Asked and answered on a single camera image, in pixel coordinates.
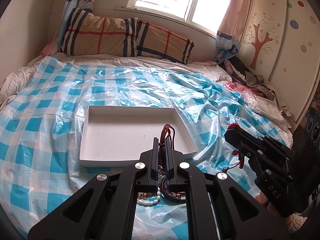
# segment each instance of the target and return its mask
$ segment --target wardrobe door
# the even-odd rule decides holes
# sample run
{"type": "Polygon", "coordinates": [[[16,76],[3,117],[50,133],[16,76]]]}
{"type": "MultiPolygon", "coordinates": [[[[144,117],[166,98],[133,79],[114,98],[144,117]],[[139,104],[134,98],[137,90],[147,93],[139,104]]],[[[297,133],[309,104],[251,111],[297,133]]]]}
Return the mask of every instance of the wardrobe door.
{"type": "Polygon", "coordinates": [[[306,0],[288,0],[284,37],[269,81],[297,122],[317,86],[320,23],[306,0]]]}
{"type": "Polygon", "coordinates": [[[287,0],[252,0],[238,57],[254,74],[269,79],[284,34],[287,0]]]}

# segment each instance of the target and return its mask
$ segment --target gray cloth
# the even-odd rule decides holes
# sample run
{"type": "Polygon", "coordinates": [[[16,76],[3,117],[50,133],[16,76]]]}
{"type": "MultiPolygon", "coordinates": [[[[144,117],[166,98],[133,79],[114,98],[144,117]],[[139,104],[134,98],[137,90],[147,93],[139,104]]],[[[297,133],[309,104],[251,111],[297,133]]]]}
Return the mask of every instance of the gray cloth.
{"type": "Polygon", "coordinates": [[[274,88],[273,85],[271,85],[271,83],[268,80],[264,81],[264,84],[267,88],[270,89],[270,91],[273,93],[273,95],[275,96],[275,102],[278,105],[278,108],[284,112],[286,114],[286,116],[292,116],[292,112],[290,111],[289,107],[287,106],[287,104],[284,102],[284,100],[281,98],[281,96],[279,96],[279,94],[276,93],[276,90],[274,88]]]}
{"type": "Polygon", "coordinates": [[[245,84],[245,76],[242,75],[232,64],[229,60],[225,60],[224,61],[224,67],[226,72],[230,75],[230,77],[232,78],[233,82],[239,82],[242,85],[246,85],[245,84]]]}
{"type": "Polygon", "coordinates": [[[269,100],[276,102],[282,113],[285,113],[289,117],[292,116],[292,112],[286,103],[279,95],[276,95],[273,85],[271,85],[268,80],[265,80],[262,75],[253,75],[251,72],[246,71],[245,79],[249,88],[257,88],[259,91],[264,93],[269,100]]]}
{"type": "Polygon", "coordinates": [[[269,100],[274,101],[275,97],[264,85],[264,78],[262,75],[253,75],[251,72],[246,71],[245,80],[247,87],[257,88],[260,92],[264,93],[269,100]]]}

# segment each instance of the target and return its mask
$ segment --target clothes pile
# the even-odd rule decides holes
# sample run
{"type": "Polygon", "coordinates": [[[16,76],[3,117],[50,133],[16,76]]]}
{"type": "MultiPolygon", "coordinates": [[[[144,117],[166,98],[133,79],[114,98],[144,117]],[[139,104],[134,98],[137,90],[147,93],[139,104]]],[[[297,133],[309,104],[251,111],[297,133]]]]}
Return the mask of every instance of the clothes pile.
{"type": "Polygon", "coordinates": [[[232,78],[233,82],[240,83],[256,95],[277,103],[282,114],[291,116],[292,113],[285,102],[276,93],[275,88],[262,75],[253,74],[237,57],[232,57],[219,64],[232,78]]]}

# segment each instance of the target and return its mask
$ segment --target window sill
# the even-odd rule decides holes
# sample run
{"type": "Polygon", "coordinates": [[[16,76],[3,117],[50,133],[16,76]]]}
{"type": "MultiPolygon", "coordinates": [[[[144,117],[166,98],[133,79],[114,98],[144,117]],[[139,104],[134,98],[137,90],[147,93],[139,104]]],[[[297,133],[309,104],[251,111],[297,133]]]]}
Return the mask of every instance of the window sill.
{"type": "Polygon", "coordinates": [[[147,9],[137,9],[137,8],[130,8],[130,7],[116,7],[115,10],[117,11],[127,11],[127,12],[137,12],[137,13],[141,13],[141,14],[146,14],[146,15],[151,15],[151,16],[154,16],[154,17],[159,17],[159,18],[162,18],[162,19],[165,19],[165,20],[169,20],[169,21],[172,21],[172,22],[176,22],[176,23],[179,23],[179,24],[182,24],[182,25],[185,25],[187,27],[190,27],[196,31],[199,31],[201,33],[204,33],[212,38],[216,38],[216,33],[196,24],[196,23],[193,23],[194,25],[192,24],[189,24],[189,23],[186,23],[185,21],[182,21],[182,20],[179,20],[177,18],[174,18],[174,16],[168,16],[168,15],[164,15],[164,14],[160,14],[161,12],[159,13],[155,13],[155,12],[151,12],[151,11],[148,11],[147,9]]]}

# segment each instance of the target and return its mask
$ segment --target white cardboard tray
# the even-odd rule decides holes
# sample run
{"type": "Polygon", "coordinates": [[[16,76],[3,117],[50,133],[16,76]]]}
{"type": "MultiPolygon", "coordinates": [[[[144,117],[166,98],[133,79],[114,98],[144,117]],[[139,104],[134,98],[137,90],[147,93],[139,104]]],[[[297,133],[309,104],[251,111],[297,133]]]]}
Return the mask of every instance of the white cardboard tray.
{"type": "Polygon", "coordinates": [[[164,125],[175,129],[175,150],[192,158],[198,149],[174,108],[89,106],[82,132],[80,161],[85,167],[127,167],[151,150],[164,125]]]}

